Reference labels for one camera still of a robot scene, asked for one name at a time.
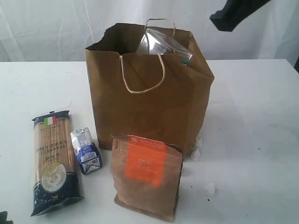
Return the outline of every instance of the white table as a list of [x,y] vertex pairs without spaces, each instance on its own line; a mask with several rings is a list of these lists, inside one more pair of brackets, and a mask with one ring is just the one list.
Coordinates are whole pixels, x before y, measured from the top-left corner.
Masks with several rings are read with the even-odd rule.
[[[209,61],[215,81],[200,161],[186,161],[175,223],[297,223],[299,74],[286,60]],[[0,63],[0,211],[16,224],[164,223],[114,204],[109,151],[81,175],[85,199],[39,217],[33,209],[33,122],[70,109],[96,141],[85,62]],[[214,182],[211,201],[203,187]]]

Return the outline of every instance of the white backdrop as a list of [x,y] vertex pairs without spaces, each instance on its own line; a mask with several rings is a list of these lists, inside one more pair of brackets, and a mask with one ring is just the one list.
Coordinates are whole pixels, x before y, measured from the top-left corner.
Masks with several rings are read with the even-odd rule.
[[193,32],[206,59],[299,56],[299,1],[272,0],[221,32],[209,16],[226,0],[0,0],[0,61],[84,61],[84,48],[117,22],[168,18]]

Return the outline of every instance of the paper bag handle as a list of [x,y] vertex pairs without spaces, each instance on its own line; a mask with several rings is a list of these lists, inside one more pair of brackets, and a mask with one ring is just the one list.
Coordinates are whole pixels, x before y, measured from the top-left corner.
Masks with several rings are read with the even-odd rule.
[[127,81],[126,81],[125,73],[124,73],[124,70],[123,70],[123,59],[122,59],[122,55],[120,55],[122,79],[123,79],[123,82],[125,83],[125,86],[126,86],[127,90],[128,90],[130,93],[133,93],[133,94],[145,93],[145,92],[151,91],[151,90],[153,90],[153,89],[159,87],[159,86],[163,83],[163,81],[164,81],[164,79],[165,79],[165,67],[164,67],[164,63],[163,63],[163,60],[162,60],[162,57],[161,57],[160,54],[158,54],[158,57],[159,57],[159,60],[160,60],[161,66],[162,66],[162,71],[163,71],[163,76],[162,76],[161,81],[160,81],[157,85],[155,85],[155,86],[153,86],[153,87],[150,87],[149,89],[142,90],[142,91],[133,91],[133,90],[131,90],[131,89],[129,88],[128,83],[127,83]]
[[174,35],[176,34],[176,25],[174,24],[174,22],[170,21],[169,19],[148,19],[146,21],[146,24],[144,26],[144,32],[146,31],[146,29],[148,28],[148,23],[149,21],[156,21],[156,20],[165,20],[165,21],[169,21],[171,23],[173,23],[173,33],[172,33],[172,37],[174,38]]

